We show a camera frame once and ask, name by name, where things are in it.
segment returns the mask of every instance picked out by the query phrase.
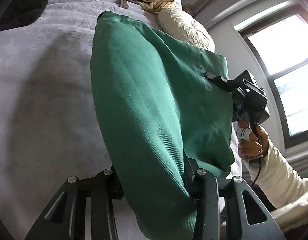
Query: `black device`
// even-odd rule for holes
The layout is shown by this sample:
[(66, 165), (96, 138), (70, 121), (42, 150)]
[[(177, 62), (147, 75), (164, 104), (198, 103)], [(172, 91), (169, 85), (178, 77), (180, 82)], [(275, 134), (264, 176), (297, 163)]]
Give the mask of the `black device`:
[[(263, 123), (270, 117), (267, 108), (267, 96), (263, 88), (259, 88), (255, 77), (245, 70), (234, 80), (227, 80), (221, 76), (206, 72), (205, 77), (225, 92), (232, 94), (233, 118), (232, 122), (244, 120), (253, 131), (259, 141), (256, 125)], [(262, 156), (250, 158), (249, 165), (252, 167), (261, 166)]]

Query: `metal screw head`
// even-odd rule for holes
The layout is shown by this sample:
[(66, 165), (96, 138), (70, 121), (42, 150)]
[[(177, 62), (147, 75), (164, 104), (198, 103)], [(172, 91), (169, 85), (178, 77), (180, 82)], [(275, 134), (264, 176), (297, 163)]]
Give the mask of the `metal screw head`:
[(113, 171), (111, 169), (106, 169), (103, 171), (104, 175), (109, 176), (113, 173)]
[(198, 169), (196, 172), (199, 175), (205, 175), (207, 173), (207, 171), (205, 169)]
[(76, 180), (77, 180), (77, 178), (76, 178), (75, 176), (71, 176), (71, 177), (68, 178), (67, 181), (68, 181), (69, 183), (74, 183)]
[(235, 176), (233, 178), (233, 180), (236, 182), (236, 183), (241, 183), (243, 181), (243, 179), (240, 177), (240, 176)]

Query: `hand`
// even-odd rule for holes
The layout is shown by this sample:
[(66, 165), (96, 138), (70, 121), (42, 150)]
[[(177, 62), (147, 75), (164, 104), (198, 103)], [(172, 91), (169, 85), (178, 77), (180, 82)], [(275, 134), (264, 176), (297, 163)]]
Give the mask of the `hand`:
[[(243, 120), (237, 123), (238, 128), (246, 128), (247, 126), (248, 124)], [(259, 125), (256, 126), (256, 131), (260, 138), (260, 144), (254, 133), (249, 134), (249, 141), (239, 140), (238, 155), (244, 161), (248, 161), (248, 157), (259, 156), (260, 154), (267, 156), (267, 152), (269, 151), (269, 135), (264, 128)]]

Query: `gray bedsheet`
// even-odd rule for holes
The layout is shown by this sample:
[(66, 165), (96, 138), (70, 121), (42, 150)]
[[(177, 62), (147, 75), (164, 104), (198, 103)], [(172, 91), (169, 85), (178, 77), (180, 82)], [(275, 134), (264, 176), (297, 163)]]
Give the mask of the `gray bedsheet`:
[[(96, 19), (110, 10), (160, 29), (155, 14), (116, 2), (49, 0), (35, 23), (0, 32), (0, 217), (15, 240), (68, 177), (111, 166), (90, 84)], [(115, 212), (120, 240), (145, 239), (126, 200)]]

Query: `green cloth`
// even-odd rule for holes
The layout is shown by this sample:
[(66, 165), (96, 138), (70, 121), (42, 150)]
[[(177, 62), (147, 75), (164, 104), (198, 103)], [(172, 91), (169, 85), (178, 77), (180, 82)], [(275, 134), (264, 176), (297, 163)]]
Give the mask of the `green cloth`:
[(227, 77), (226, 59), (106, 11), (90, 65), (104, 142), (139, 228), (150, 239), (192, 239), (183, 148), (216, 176), (234, 162), (231, 95), (203, 77)]

